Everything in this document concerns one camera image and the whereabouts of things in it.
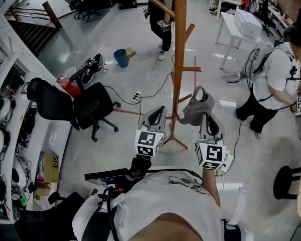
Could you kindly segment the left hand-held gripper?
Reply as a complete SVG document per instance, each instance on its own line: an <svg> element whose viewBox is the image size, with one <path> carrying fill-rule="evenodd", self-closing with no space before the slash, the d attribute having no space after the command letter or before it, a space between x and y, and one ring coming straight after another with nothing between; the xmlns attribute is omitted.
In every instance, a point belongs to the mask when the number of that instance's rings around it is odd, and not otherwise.
<svg viewBox="0 0 301 241"><path fill-rule="evenodd" d="M135 149L140 156L155 157L165 140L165 106L158 106L143 115L135 133Z"/></svg>

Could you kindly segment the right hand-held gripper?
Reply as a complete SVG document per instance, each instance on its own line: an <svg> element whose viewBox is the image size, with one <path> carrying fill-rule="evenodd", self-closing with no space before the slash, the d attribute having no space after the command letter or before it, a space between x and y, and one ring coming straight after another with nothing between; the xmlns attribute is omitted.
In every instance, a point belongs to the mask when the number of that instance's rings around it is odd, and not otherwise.
<svg viewBox="0 0 301 241"><path fill-rule="evenodd" d="M217 170L225 162L225 130L221 121L213 114L203 113L199 139L195 142L195 152L199 166L207 170Z"/></svg>

